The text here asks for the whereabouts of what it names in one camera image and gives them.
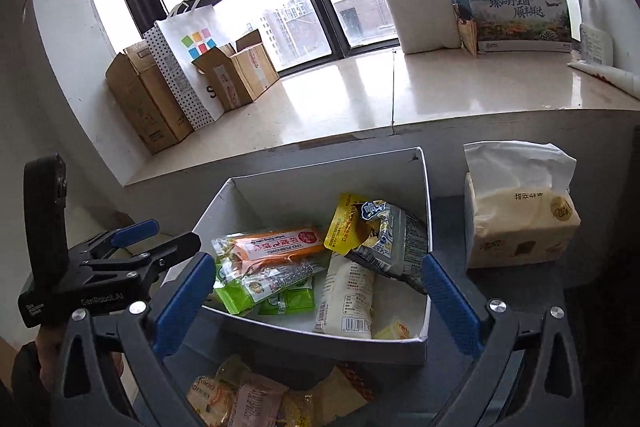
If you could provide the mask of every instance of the screw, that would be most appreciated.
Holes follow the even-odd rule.
[[[560,306],[551,306],[551,316],[555,319],[564,317],[564,310]]]
[[[489,308],[496,313],[504,313],[507,309],[507,304],[500,299],[493,299],[489,302]]]
[[[86,310],[84,308],[78,308],[71,314],[71,318],[76,322],[81,321],[86,317]]]
[[[134,315],[138,315],[146,310],[146,302],[145,301],[135,301],[129,306],[129,313],[133,313]]]

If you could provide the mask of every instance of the blue gripper pad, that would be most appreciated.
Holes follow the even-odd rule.
[[[422,260],[424,287],[440,312],[461,353],[477,358],[482,353],[480,320],[460,290],[433,255]]]
[[[212,256],[204,255],[156,320],[152,349],[158,357],[178,350],[215,279],[216,264]]]
[[[147,237],[152,237],[160,231],[158,222],[154,219],[136,223],[126,229],[120,229],[111,236],[111,246],[113,248],[127,248]]]

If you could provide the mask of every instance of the tissue packaging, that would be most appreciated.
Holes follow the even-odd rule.
[[[465,145],[466,267],[558,259],[580,225],[569,193],[575,160],[551,144]]]

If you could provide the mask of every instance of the hand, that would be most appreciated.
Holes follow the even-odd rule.
[[[36,349],[40,360],[40,380],[50,393],[58,373],[58,356],[62,340],[65,338],[66,324],[56,328],[41,326],[36,336]],[[111,353],[118,375],[124,371],[124,362],[120,353]]]

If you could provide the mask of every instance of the window sill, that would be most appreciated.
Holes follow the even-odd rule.
[[[382,50],[277,81],[256,102],[150,158],[127,185],[252,152],[418,132],[436,120],[555,109],[640,110],[566,66],[570,54]]]

